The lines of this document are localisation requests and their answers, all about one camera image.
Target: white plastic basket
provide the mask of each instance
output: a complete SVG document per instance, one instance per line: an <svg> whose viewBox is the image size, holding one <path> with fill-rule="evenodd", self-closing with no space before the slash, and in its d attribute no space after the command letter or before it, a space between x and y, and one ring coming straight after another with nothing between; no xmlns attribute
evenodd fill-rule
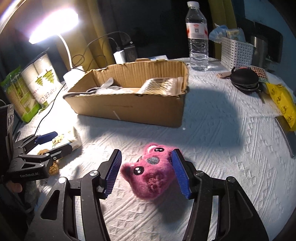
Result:
<svg viewBox="0 0 296 241"><path fill-rule="evenodd" d="M252 44L222 37L221 64L228 70L249 66L252 62L253 48Z"/></svg>

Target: plush toy eye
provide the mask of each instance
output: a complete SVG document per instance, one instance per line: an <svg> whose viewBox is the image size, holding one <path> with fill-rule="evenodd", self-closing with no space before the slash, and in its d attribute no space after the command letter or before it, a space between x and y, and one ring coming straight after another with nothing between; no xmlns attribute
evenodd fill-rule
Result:
<svg viewBox="0 0 296 241"><path fill-rule="evenodd" d="M144 172L144 167L136 167L134 170L133 170L133 173L135 175L141 175L142 173Z"/></svg>
<svg viewBox="0 0 296 241"><path fill-rule="evenodd" d="M163 149L163 148L161 148L161 147L158 147L158 148L155 148L155 149L154 149L154 151L163 152L163 151L164 151L164 149Z"/></svg>

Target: brown snack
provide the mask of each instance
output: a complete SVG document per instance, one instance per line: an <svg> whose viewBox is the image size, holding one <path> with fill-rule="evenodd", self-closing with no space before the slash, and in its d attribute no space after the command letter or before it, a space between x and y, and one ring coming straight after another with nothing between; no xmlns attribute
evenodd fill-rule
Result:
<svg viewBox="0 0 296 241"><path fill-rule="evenodd" d="M48 152L49 150L48 149L43 149L43 150L40 150L37 155L43 155L44 153ZM48 172L50 175L56 175L59 173L59 166L57 164L56 161L54 161L52 163L52 166L49 168L49 172Z"/></svg>

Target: screw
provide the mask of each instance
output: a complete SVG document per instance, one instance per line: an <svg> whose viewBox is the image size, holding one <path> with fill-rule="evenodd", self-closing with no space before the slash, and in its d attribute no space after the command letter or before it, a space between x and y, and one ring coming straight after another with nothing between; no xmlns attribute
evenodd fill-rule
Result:
<svg viewBox="0 0 296 241"><path fill-rule="evenodd" d="M203 171L196 171L195 175L198 177L202 177L204 175L204 172Z"/></svg>
<svg viewBox="0 0 296 241"><path fill-rule="evenodd" d="M60 177L59 178L59 183L64 183L66 181L67 181L67 179L65 177Z"/></svg>
<svg viewBox="0 0 296 241"><path fill-rule="evenodd" d="M98 175L98 171L96 171L96 170L94 170L94 171L91 171L89 174L92 176L92 177L94 177L94 176L96 176L96 175Z"/></svg>
<svg viewBox="0 0 296 241"><path fill-rule="evenodd" d="M231 183L236 181L236 179L234 177L228 177L227 180Z"/></svg>

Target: phone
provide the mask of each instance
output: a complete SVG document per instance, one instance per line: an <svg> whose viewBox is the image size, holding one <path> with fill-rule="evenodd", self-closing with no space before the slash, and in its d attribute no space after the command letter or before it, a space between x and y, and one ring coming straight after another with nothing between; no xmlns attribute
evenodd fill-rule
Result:
<svg viewBox="0 0 296 241"><path fill-rule="evenodd" d="M231 76L231 72L218 73L217 76L220 79L226 79L226 78L229 78Z"/></svg>

